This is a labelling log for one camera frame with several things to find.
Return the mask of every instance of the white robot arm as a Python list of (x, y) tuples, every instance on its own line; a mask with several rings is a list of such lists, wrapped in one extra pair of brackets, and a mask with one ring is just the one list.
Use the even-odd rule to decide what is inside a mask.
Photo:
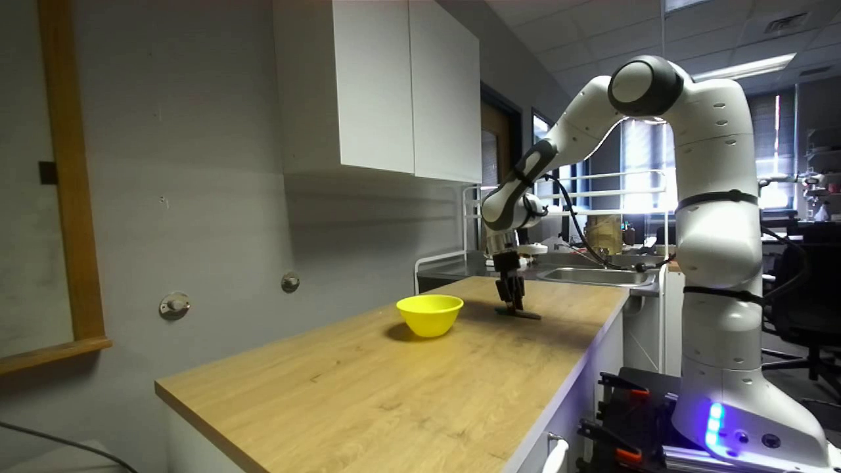
[[(531, 215), (524, 195), (546, 167), (586, 159), (627, 119), (674, 127), (683, 288), (683, 368), (675, 430), (736, 468), (833, 471), (839, 450), (821, 422), (763, 376), (763, 240), (754, 133), (736, 82), (692, 82), (670, 60), (642, 54), (591, 78), (481, 207), (490, 230)], [(499, 297), (521, 307), (517, 254), (493, 247)]]

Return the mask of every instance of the wooden table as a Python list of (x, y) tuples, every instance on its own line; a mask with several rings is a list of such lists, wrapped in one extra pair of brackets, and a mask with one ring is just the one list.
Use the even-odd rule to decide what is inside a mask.
[(503, 471), (620, 313), (620, 287), (529, 283), (499, 314), (495, 279), (443, 338), (394, 307), (160, 379), (159, 397), (245, 471)]

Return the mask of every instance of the upper cabinet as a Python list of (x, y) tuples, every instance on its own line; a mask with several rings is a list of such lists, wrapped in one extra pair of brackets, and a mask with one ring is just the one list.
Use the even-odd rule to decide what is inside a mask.
[(481, 180), (479, 40), (433, 0), (276, 0), (285, 171)]

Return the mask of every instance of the ceiling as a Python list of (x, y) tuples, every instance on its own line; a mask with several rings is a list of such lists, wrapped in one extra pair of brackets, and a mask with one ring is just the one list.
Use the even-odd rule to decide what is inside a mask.
[(624, 60), (665, 54), (688, 74), (797, 52), (782, 74), (742, 78), (747, 95), (841, 77), (841, 0), (487, 0), (521, 43), (577, 95)]

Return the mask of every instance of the yellow bowl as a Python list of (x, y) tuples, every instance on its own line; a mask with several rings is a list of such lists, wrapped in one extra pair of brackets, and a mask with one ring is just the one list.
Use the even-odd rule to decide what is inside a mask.
[(414, 295), (398, 303), (402, 320), (415, 336), (447, 334), (462, 307), (466, 303), (452, 295)]

